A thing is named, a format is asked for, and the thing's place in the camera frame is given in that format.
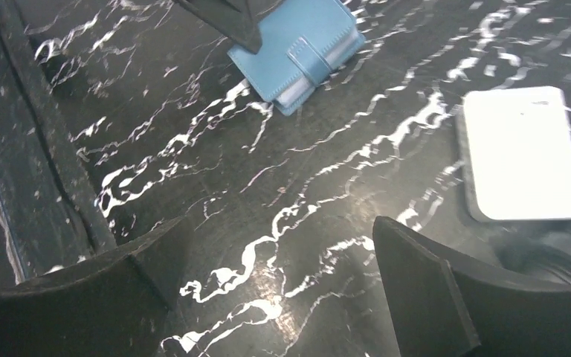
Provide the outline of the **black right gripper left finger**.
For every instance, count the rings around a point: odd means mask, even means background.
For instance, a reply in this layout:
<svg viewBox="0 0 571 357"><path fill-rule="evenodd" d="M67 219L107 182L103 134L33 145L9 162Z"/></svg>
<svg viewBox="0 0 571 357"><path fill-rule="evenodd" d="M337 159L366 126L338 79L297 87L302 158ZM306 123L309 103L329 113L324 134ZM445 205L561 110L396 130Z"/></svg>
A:
<svg viewBox="0 0 571 357"><path fill-rule="evenodd" d="M187 223L0 289L0 356L150 356L174 310Z"/></svg>

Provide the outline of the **light blue card holder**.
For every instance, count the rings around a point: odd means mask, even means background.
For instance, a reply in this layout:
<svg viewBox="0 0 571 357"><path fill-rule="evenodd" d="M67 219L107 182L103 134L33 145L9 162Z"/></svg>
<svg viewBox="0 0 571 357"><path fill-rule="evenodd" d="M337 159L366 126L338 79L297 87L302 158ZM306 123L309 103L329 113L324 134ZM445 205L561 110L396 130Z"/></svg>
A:
<svg viewBox="0 0 571 357"><path fill-rule="evenodd" d="M341 1L288 0L259 23L256 54L234 45L228 56L259 96L291 115L364 43Z"/></svg>

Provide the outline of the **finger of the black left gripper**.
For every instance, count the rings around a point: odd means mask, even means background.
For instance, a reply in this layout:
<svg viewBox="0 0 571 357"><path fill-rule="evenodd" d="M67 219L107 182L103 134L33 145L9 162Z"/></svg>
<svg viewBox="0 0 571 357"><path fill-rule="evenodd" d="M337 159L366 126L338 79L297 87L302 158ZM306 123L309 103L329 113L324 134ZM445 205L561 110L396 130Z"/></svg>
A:
<svg viewBox="0 0 571 357"><path fill-rule="evenodd" d="M234 48L248 54L261 54L266 48L260 23L283 1L273 1L264 14L254 10L252 1L174 1L187 12L231 40Z"/></svg>

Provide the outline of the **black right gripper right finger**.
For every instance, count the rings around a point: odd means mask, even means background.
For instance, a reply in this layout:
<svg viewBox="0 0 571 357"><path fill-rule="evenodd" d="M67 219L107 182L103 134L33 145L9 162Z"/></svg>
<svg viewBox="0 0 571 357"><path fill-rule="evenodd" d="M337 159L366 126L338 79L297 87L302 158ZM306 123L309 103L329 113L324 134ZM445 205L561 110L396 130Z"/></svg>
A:
<svg viewBox="0 0 571 357"><path fill-rule="evenodd" d="M521 274L384 216L372 237L402 356L571 356L564 257Z"/></svg>

